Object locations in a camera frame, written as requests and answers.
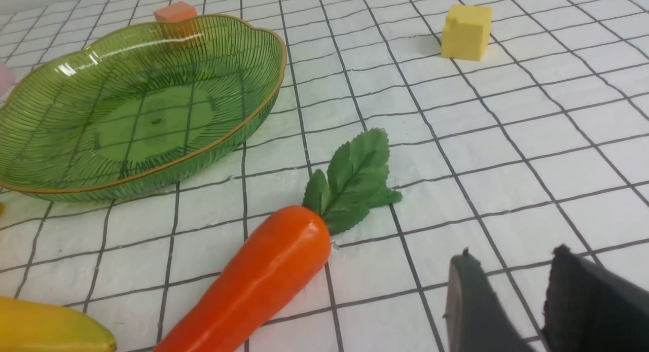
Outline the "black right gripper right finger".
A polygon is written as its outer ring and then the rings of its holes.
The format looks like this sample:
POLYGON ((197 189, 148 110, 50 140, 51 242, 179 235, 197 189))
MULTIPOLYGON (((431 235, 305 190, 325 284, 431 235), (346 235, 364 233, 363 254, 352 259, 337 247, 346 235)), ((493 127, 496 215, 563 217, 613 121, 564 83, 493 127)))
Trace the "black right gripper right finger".
POLYGON ((554 249, 542 329, 551 351, 647 351, 648 293, 579 257, 554 249))

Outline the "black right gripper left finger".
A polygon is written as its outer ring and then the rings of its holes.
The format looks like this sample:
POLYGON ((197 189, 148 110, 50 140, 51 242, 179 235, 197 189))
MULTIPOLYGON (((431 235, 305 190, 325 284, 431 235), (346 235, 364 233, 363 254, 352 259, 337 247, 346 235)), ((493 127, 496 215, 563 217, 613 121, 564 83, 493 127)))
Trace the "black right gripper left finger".
POLYGON ((534 350, 510 322, 468 248, 450 259, 444 318, 450 351, 534 350))

